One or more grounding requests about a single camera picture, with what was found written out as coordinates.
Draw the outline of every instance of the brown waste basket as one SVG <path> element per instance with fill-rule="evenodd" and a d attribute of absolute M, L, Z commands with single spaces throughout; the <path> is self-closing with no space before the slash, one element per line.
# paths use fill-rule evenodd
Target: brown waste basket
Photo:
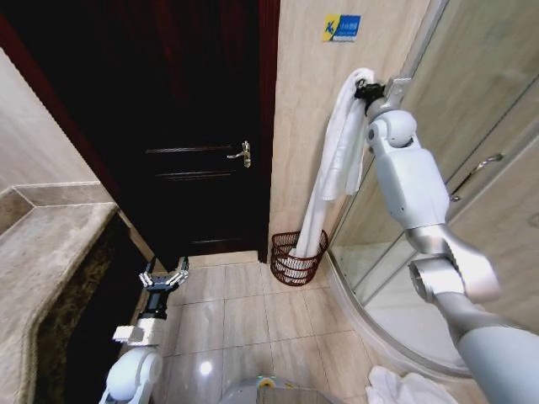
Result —
<path fill-rule="evenodd" d="M 299 258 L 290 255 L 300 238 L 299 231 L 277 233 L 271 237 L 271 273 L 283 284 L 302 286 L 314 278 L 322 256 L 328 249 L 328 235 L 324 230 L 320 235 L 318 253 L 314 257 Z"/>

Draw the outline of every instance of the white cloth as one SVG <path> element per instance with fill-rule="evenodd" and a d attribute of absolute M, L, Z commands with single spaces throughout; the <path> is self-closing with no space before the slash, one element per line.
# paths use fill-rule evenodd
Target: white cloth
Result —
<path fill-rule="evenodd" d="M 295 257 L 317 254 L 328 202 L 344 193 L 354 194 L 360 187 L 366 140 L 365 103 L 355 99 L 354 94 L 361 79 L 373 83 L 374 72 L 361 68 L 350 74 L 335 102 L 302 231 L 295 250 L 291 251 Z"/>
<path fill-rule="evenodd" d="M 381 366 L 372 368 L 366 387 L 369 404 L 458 404 L 442 385 L 422 375 L 408 373 L 402 379 Z"/>

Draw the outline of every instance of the shower door handle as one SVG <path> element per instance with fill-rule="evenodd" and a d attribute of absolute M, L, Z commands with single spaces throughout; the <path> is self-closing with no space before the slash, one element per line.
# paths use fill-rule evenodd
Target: shower door handle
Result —
<path fill-rule="evenodd" d="M 238 154 L 229 154 L 227 158 L 239 158 L 243 157 L 243 166 L 245 168 L 251 167 L 251 146 L 248 141 L 242 143 L 243 150 Z"/>
<path fill-rule="evenodd" d="M 457 194 L 457 192 L 480 170 L 482 170 L 484 167 L 487 167 L 492 162 L 501 162 L 504 158 L 504 155 L 502 153 L 496 153 L 493 154 L 490 157 L 487 157 L 482 162 L 480 162 L 475 168 L 468 173 L 468 175 L 462 180 L 461 183 L 458 184 L 458 186 L 455 188 L 455 191 L 451 194 L 451 202 L 458 202 L 462 198 Z"/>

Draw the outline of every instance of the white robotic arm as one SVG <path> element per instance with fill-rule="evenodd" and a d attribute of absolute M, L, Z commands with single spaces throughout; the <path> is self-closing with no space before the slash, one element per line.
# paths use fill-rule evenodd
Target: white robotic arm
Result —
<path fill-rule="evenodd" d="M 163 368 L 163 357 L 157 351 L 162 342 L 164 323 L 167 319 L 168 295 L 174 292 L 189 276 L 189 260 L 182 257 L 178 268 L 171 274 L 152 276 L 156 259 L 150 261 L 139 275 L 142 285 L 149 292 L 146 307 L 140 313 L 136 326 L 116 328 L 113 339 L 132 347 L 110 368 L 107 385 L 99 404 L 119 401 L 129 404 L 147 404 L 152 389 Z"/>
<path fill-rule="evenodd" d="M 414 260 L 414 287 L 448 322 L 467 367 L 495 404 L 539 402 L 539 337 L 473 303 L 494 300 L 500 289 L 494 270 L 476 248 L 446 225 L 449 195 L 430 152 L 416 136 L 416 121 L 399 109 L 408 78 L 358 87 L 370 122 L 367 142 L 389 214 L 410 244 L 429 258 Z"/>

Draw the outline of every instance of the blue sign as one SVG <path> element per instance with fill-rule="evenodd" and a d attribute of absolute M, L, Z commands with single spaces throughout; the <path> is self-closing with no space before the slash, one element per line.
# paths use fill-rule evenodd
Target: blue sign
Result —
<path fill-rule="evenodd" d="M 360 21 L 360 15 L 329 14 L 324 22 L 323 40 L 355 40 L 360 28 Z"/>

